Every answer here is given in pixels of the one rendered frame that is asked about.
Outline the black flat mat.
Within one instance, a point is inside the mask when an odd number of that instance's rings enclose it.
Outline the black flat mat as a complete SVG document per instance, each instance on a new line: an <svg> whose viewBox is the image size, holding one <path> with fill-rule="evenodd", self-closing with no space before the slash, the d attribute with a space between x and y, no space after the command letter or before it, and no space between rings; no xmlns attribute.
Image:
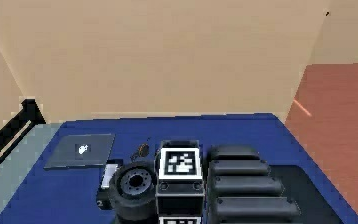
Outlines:
<svg viewBox="0 0 358 224"><path fill-rule="evenodd" d="M293 219L294 223L343 224L303 169L275 165L271 167L271 175L282 182L283 195L294 201L301 210L301 214Z"/></svg>

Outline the black box with white face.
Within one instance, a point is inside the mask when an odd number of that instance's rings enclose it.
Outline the black box with white face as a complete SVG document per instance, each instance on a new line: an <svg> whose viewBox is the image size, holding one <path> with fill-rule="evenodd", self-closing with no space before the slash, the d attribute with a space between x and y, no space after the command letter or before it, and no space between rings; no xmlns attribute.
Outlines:
<svg viewBox="0 0 358 224"><path fill-rule="evenodd" d="M101 210L111 210L112 206L108 196L110 180L115 172L123 165L121 159L110 159L106 162L96 193L96 204Z"/></svg>

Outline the orange and black earphones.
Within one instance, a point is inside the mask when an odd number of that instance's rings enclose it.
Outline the orange and black earphones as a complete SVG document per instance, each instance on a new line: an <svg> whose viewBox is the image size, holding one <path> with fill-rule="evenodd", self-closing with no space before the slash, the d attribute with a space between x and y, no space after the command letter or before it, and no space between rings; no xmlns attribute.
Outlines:
<svg viewBox="0 0 358 224"><path fill-rule="evenodd" d="M150 146L148 144L149 139L140 144L137 150L130 156L130 160L134 162L139 157L146 157L149 154Z"/></svg>

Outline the black bar with pale stripe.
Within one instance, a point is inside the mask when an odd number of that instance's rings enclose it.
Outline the black bar with pale stripe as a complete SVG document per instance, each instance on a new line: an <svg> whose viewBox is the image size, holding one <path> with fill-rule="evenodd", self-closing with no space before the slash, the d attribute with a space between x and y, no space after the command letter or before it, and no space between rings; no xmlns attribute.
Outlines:
<svg viewBox="0 0 358 224"><path fill-rule="evenodd" d="M0 129L0 164L37 125L46 121L34 99L25 99L22 109Z"/></svg>

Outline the grey closed laptop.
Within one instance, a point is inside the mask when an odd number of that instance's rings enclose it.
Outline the grey closed laptop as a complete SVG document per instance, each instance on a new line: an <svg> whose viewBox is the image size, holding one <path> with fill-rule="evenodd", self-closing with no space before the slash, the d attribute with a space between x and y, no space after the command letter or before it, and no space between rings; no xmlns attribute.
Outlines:
<svg viewBox="0 0 358 224"><path fill-rule="evenodd" d="M109 158L114 134L68 135L60 139L44 168L101 167Z"/></svg>

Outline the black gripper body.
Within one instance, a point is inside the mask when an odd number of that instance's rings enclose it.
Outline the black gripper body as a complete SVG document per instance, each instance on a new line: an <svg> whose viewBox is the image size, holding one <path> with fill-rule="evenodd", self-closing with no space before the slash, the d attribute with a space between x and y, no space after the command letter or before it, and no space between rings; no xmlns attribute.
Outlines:
<svg viewBox="0 0 358 224"><path fill-rule="evenodd" d="M137 161L118 169L109 182L108 197L115 224L157 224L154 164Z"/></svg>

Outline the blue table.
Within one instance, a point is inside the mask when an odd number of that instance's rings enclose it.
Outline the blue table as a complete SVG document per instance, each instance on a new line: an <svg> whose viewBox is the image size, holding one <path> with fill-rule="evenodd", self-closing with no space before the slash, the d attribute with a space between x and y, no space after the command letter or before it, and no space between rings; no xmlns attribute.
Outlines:
<svg viewBox="0 0 358 224"><path fill-rule="evenodd" d="M0 166L0 224L114 224L113 208L101 210L96 204L106 163L101 167L44 168L62 137L84 134L114 134L107 161L121 159L122 166L132 162L130 156L147 139L149 154L135 161L152 160L166 140L196 140L203 151L216 145L244 145L259 153L270 175L275 165L303 169L343 224L358 224L356 212L271 114L95 119L36 128Z"/></svg>

